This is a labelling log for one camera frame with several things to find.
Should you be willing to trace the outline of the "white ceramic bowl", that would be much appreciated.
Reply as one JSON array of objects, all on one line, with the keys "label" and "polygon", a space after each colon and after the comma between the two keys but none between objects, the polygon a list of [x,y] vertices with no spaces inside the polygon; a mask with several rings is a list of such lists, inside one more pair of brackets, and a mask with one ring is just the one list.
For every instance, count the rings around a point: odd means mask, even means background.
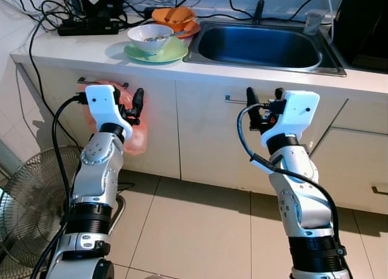
[{"label": "white ceramic bowl", "polygon": [[148,38],[163,37],[164,35],[171,35],[173,29],[161,24],[146,24],[133,27],[128,30],[127,37],[130,38],[132,44],[146,53],[158,53],[171,40],[171,38],[164,38],[157,41],[147,41]]}]

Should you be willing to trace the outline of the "red plastic bag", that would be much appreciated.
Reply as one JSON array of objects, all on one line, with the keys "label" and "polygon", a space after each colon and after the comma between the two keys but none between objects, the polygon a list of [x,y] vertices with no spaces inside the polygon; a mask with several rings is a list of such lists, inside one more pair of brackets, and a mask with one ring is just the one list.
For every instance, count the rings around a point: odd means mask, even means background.
[{"label": "red plastic bag", "polygon": [[[99,80],[98,82],[108,83],[116,87],[121,92],[119,101],[121,102],[121,104],[124,104],[128,108],[132,107],[132,99],[136,90],[138,88],[142,88],[142,87],[138,87],[133,91],[133,93],[130,93],[130,91],[128,91],[127,89],[120,87],[119,83],[116,83],[113,81],[107,81],[107,80]],[[92,132],[95,134],[98,131],[95,128],[94,119],[89,114],[89,108],[85,104],[85,99],[86,99],[85,87],[87,87],[87,85],[83,85],[83,84],[79,85],[79,96],[80,96],[79,103],[82,104],[82,108],[83,108],[83,112],[84,112],[85,120],[87,121],[87,124],[89,125]],[[139,118],[141,119],[141,123],[138,126],[132,126],[133,132],[134,132],[133,137],[130,140],[124,141],[124,150],[125,152],[131,155],[142,154],[146,152],[146,149],[147,149],[148,126],[147,126],[147,123],[143,120],[143,118],[141,118],[141,116],[139,116]]]}]

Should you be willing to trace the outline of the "white cabinet door with bag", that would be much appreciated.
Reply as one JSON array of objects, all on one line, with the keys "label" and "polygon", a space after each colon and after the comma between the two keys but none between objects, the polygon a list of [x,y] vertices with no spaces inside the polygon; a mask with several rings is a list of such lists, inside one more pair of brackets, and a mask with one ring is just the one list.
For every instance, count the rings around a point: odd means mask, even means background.
[{"label": "white cabinet door with bag", "polygon": [[108,80],[127,83],[130,93],[144,89],[141,121],[148,128],[146,151],[141,155],[124,155],[124,168],[172,178],[180,178],[178,123],[175,83],[165,79],[147,78],[120,73],[101,73],[85,69],[62,69],[39,66],[42,90],[52,108],[58,109],[67,98],[79,91],[80,78],[87,81]]}]

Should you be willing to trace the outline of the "stainless steel sink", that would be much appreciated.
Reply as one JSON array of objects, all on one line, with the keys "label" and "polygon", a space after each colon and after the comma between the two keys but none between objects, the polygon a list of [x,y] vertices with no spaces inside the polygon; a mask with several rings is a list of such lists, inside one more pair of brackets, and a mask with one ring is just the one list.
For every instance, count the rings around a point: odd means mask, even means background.
[{"label": "stainless steel sink", "polygon": [[184,62],[345,77],[327,38],[302,27],[203,21]]}]

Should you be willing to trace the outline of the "green plate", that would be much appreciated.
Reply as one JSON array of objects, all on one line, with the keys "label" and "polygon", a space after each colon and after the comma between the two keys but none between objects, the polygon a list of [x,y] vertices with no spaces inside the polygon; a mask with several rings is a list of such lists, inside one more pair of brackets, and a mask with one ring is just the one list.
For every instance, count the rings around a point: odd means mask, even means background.
[{"label": "green plate", "polygon": [[169,63],[180,60],[189,53],[189,49],[185,41],[181,39],[172,39],[164,48],[155,55],[147,54],[147,52],[136,48],[134,44],[128,44],[124,47],[124,53],[129,57],[139,62],[147,63]]}]

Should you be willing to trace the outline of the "clear drinking glass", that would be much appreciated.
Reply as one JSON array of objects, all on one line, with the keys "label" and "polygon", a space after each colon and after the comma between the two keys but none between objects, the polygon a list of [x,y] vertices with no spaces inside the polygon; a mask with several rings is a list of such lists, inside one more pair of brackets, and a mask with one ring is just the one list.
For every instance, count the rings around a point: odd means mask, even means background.
[{"label": "clear drinking glass", "polygon": [[324,15],[320,15],[315,12],[308,12],[305,18],[305,26],[303,27],[303,33],[305,35],[316,35],[319,32],[319,27],[322,24]]}]

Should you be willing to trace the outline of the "black power strip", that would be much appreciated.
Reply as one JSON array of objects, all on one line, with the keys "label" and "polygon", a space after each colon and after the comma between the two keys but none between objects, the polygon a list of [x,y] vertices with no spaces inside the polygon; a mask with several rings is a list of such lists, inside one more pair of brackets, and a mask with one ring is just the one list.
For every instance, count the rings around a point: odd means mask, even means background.
[{"label": "black power strip", "polygon": [[69,21],[64,21],[56,29],[56,32],[58,32],[58,35],[61,37],[116,35],[118,34],[119,29],[121,29],[121,24],[116,21],[98,23],[95,21],[89,21],[89,19],[82,19],[81,21],[69,19]]}]

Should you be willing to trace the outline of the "orange plate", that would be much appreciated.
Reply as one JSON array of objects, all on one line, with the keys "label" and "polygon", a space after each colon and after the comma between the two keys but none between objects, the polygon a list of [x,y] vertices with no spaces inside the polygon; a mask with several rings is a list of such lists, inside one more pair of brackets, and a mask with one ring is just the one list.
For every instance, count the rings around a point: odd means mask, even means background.
[{"label": "orange plate", "polygon": [[173,24],[173,32],[177,33],[183,30],[185,33],[177,36],[179,39],[186,37],[191,37],[192,35],[197,34],[200,31],[200,26],[195,19],[188,21],[186,23],[177,23]]}]

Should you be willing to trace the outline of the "dark metal faucet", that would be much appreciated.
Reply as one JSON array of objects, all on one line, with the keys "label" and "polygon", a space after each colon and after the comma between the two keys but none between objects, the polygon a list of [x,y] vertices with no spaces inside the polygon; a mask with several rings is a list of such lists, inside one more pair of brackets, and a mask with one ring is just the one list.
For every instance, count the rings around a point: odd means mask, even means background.
[{"label": "dark metal faucet", "polygon": [[252,23],[255,25],[260,25],[261,21],[263,20],[263,11],[264,11],[264,2],[266,0],[258,0],[253,16],[252,16]]}]

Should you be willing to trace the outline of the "orange bowl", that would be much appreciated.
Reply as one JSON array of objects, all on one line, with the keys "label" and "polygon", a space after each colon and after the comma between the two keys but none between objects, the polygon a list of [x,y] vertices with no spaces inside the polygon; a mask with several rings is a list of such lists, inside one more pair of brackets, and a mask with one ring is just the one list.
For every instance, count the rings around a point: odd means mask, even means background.
[{"label": "orange bowl", "polygon": [[180,32],[196,19],[196,13],[188,7],[156,8],[152,12],[152,18],[158,24],[171,27],[174,32]]}]

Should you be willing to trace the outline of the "white drawer front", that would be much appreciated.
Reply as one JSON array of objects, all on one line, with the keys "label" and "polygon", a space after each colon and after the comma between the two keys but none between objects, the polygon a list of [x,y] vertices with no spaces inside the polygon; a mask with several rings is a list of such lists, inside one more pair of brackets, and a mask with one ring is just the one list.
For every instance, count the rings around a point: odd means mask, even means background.
[{"label": "white drawer front", "polygon": [[388,135],[331,127],[313,152],[319,183],[339,207],[387,213]]}]

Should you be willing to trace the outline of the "large black power adapter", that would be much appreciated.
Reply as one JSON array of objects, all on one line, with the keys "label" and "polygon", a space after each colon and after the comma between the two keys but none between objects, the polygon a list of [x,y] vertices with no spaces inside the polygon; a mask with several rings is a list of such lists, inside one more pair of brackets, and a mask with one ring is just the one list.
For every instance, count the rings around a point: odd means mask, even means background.
[{"label": "large black power adapter", "polygon": [[124,13],[124,0],[78,0],[79,11],[86,16],[109,15],[112,18]]}]

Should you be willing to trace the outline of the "black countertop appliance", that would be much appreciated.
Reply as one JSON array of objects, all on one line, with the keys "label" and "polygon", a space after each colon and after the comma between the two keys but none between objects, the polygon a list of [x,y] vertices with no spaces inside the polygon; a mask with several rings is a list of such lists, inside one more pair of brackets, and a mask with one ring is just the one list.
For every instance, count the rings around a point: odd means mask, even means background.
[{"label": "black countertop appliance", "polygon": [[387,0],[342,0],[333,44],[349,67],[387,73],[387,8]]}]

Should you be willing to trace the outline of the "metal cage floor fan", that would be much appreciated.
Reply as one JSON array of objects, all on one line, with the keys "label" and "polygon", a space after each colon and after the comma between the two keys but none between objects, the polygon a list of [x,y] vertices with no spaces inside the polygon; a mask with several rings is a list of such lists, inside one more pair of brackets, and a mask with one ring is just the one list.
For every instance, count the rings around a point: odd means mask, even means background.
[{"label": "metal cage floor fan", "polygon": [[34,155],[2,186],[0,238],[23,279],[116,279],[108,259],[124,211],[124,151],[62,146]]}]

